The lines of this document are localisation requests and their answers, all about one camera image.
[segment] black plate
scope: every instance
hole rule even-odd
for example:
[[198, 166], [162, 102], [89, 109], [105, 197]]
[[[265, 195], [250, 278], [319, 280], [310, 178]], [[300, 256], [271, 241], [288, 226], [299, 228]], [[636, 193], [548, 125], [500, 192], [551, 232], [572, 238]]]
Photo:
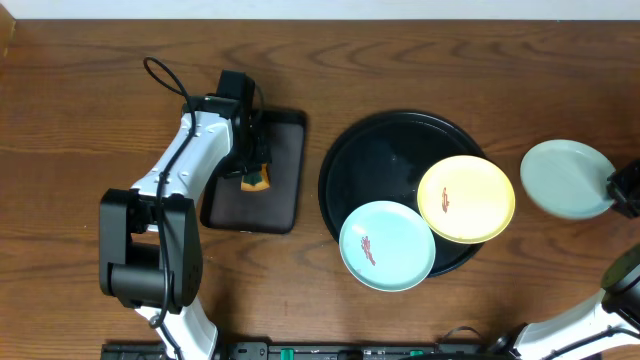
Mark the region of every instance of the black plate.
[[[416, 194], [422, 176], [455, 155], [485, 158], [462, 129], [434, 115], [386, 112], [354, 125], [329, 149], [320, 170], [320, 210], [329, 232], [338, 241], [347, 216], [372, 201], [395, 201], [419, 213]], [[436, 260], [429, 277], [456, 269], [482, 247], [433, 237]]]

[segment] plate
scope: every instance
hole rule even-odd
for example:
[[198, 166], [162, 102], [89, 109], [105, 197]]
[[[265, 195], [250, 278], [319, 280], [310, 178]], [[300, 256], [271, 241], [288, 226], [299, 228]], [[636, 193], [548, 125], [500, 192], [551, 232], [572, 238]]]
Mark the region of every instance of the plate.
[[374, 201], [347, 217], [340, 231], [340, 255], [363, 284], [403, 291], [429, 275], [436, 245], [429, 226], [411, 208]]
[[[359, 206], [394, 201], [418, 210], [418, 184], [438, 161], [455, 155], [484, 157], [469, 135], [426, 113], [376, 114], [345, 131], [329, 149], [318, 181], [320, 210], [338, 241], [342, 224]], [[434, 234], [436, 260], [429, 277], [464, 264], [482, 244], [459, 244]]]
[[509, 225], [516, 207], [513, 186], [492, 162], [452, 156], [433, 165], [418, 187], [418, 208], [431, 229], [445, 239], [476, 244]]
[[596, 149], [571, 140], [540, 143], [524, 156], [520, 177], [527, 195], [544, 211], [565, 219], [589, 219], [613, 205], [607, 178], [613, 164]]

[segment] yellow disc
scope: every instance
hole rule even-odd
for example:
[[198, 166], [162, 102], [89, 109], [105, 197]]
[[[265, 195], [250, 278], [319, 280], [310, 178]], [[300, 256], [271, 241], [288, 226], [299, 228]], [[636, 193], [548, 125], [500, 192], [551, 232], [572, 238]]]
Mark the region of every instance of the yellow disc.
[[439, 161], [418, 187], [422, 218], [436, 234], [458, 243], [480, 243], [500, 234], [515, 207], [509, 178], [493, 163], [475, 156]]

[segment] white wall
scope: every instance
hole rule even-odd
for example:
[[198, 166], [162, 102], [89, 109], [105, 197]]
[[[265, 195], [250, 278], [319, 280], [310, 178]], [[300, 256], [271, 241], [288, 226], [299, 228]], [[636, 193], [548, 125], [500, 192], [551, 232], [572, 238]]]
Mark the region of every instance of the white wall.
[[640, 19], [640, 0], [0, 0], [0, 3], [16, 19]]

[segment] wood grain surface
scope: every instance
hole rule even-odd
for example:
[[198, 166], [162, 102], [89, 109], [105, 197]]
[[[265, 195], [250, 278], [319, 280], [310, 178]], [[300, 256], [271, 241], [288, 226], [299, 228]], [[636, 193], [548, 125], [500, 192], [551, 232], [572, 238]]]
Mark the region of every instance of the wood grain surface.
[[[519, 179], [525, 152], [585, 142], [617, 167], [640, 155], [640, 24], [599, 22], [21, 21], [0, 80], [0, 358], [96, 359], [115, 340], [156, 340], [98, 286], [98, 203], [156, 162], [182, 99], [221, 69], [267, 103], [309, 116], [295, 228], [201, 228], [199, 296], [227, 336], [275, 342], [432, 342], [469, 325], [488, 338], [543, 321], [598, 290], [639, 221], [545, 214]], [[462, 268], [402, 293], [359, 284], [317, 200], [320, 165], [347, 127], [418, 109], [464, 128], [516, 189], [513, 222]], [[640, 349], [609, 351], [635, 359]]]

